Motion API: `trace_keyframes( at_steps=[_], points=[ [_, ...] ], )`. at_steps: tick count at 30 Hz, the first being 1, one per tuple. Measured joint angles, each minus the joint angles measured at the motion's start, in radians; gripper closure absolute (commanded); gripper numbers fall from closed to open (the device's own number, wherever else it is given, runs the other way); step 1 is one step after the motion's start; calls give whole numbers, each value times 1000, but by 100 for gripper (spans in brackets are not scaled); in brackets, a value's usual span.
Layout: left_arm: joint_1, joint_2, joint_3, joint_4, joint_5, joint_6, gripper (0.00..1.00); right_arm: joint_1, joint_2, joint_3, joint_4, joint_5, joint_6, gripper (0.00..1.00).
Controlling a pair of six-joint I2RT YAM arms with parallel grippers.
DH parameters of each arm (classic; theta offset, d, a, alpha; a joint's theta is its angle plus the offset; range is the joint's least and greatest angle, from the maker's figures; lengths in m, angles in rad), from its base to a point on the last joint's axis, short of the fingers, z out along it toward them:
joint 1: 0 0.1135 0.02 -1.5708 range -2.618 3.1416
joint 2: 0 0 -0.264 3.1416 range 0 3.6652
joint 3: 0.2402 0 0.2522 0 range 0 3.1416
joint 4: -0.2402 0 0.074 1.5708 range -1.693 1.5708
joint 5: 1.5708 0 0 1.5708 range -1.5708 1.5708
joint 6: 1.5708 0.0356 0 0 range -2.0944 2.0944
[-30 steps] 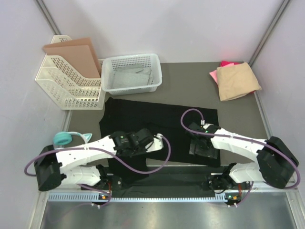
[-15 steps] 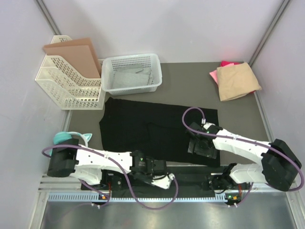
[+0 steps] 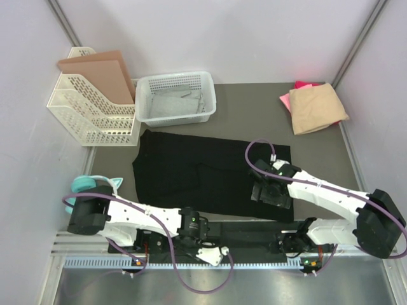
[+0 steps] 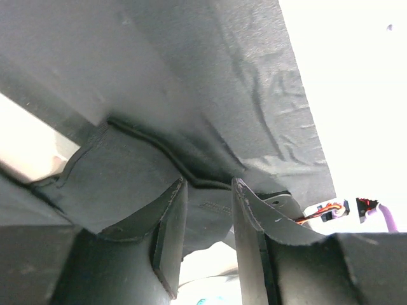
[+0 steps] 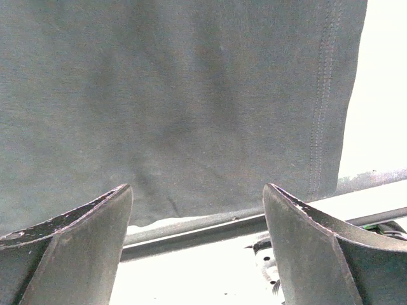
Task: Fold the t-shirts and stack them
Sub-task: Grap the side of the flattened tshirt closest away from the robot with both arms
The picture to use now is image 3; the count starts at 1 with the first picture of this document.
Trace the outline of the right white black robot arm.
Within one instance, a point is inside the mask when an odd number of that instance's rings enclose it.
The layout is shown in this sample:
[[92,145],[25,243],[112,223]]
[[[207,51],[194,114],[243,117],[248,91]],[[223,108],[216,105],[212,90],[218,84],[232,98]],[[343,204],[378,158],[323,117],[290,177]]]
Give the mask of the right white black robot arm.
[[354,246],[379,259],[397,259],[398,239],[406,236],[406,222],[388,193],[354,191],[318,179],[287,161],[251,163],[250,174],[274,202],[302,200],[329,210],[337,219],[309,217],[295,233],[282,238],[284,250],[312,251],[322,245]]

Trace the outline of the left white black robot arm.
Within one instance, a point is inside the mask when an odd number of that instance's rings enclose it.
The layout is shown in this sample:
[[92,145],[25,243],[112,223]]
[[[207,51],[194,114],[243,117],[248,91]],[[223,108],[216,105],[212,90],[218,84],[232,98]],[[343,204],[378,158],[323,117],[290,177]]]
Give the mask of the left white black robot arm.
[[99,234],[114,240],[131,252],[139,251],[144,237],[134,230],[145,230],[176,238],[187,247],[214,248],[208,220],[192,208],[158,208],[115,196],[108,186],[73,194],[67,231],[91,236]]

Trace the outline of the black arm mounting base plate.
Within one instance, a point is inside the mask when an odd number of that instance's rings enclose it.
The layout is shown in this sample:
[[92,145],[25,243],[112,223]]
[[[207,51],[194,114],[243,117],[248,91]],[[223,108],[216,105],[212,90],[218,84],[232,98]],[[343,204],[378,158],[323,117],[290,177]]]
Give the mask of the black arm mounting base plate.
[[[317,246],[306,239],[304,227],[308,221],[292,224],[263,222],[209,222],[207,241],[216,246],[226,246],[234,263],[287,262],[306,254],[330,253],[334,246]],[[170,264],[170,246],[164,234],[147,230],[136,231],[136,241],[121,247],[134,255],[146,255],[150,264]]]

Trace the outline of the black daisy print t-shirt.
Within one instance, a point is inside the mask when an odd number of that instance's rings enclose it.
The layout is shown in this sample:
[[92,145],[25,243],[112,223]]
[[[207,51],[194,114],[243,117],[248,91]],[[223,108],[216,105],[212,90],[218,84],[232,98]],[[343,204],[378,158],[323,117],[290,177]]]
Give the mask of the black daisy print t-shirt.
[[268,161],[270,146],[146,130],[132,163],[138,200],[160,208],[292,222],[292,208],[252,200],[249,165]]

